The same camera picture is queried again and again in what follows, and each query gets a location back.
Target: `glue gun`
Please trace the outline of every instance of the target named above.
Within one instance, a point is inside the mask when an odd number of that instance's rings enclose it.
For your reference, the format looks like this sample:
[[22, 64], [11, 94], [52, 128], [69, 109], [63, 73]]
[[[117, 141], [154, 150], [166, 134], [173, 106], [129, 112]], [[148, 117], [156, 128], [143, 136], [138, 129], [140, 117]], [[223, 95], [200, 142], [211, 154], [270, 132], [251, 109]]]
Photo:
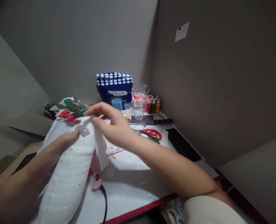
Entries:
[[103, 184], [103, 179], [102, 179], [102, 172], [101, 172], [101, 167], [100, 167], [100, 160], [94, 151], [90, 168], [93, 172], [93, 190], [99, 190], [100, 186]]

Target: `right hand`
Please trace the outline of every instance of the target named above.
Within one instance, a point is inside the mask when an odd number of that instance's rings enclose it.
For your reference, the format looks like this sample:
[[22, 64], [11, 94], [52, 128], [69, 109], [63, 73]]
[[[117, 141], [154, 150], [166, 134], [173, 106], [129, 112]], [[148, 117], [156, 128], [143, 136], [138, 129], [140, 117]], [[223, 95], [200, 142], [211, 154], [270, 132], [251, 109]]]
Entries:
[[[101, 102], [93, 105], [86, 111], [85, 115], [94, 116], [92, 123], [103, 132], [111, 143], [118, 147], [128, 149], [133, 138], [138, 137], [123, 114], [107, 103]], [[111, 123], [107, 124], [105, 119], [110, 119]]]

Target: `squeeze bottle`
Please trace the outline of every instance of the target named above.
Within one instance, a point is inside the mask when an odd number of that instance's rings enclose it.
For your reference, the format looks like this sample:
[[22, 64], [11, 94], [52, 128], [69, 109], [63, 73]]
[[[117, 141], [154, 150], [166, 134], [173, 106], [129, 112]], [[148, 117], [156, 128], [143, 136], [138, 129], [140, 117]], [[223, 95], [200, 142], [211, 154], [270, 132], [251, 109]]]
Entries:
[[147, 105], [145, 107], [145, 112], [150, 114], [150, 109], [151, 109], [151, 103], [150, 103], [150, 98], [147, 99]]
[[153, 104], [151, 105], [150, 113], [154, 114], [156, 111], [156, 100], [154, 99]]
[[156, 103], [156, 113], [158, 113], [160, 110], [160, 98], [158, 99], [157, 103]]

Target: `sleeve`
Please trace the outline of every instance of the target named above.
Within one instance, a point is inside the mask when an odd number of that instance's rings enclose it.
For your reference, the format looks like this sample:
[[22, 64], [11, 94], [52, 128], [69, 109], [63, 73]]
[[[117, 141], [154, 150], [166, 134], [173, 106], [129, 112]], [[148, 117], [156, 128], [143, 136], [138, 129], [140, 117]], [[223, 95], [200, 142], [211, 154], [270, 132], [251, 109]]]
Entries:
[[183, 204], [183, 219], [188, 224], [245, 224], [235, 210], [209, 196], [188, 199]]

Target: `red scissors handle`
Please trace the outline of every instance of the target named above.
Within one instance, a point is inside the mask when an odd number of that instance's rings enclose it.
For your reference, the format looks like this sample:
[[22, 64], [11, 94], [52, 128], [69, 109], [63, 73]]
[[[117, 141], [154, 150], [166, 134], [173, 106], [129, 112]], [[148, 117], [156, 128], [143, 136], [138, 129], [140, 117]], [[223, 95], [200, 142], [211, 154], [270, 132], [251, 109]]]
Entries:
[[162, 139], [161, 133], [155, 129], [147, 128], [147, 129], [142, 129], [141, 131], [149, 135], [150, 138], [157, 139], [158, 141]]

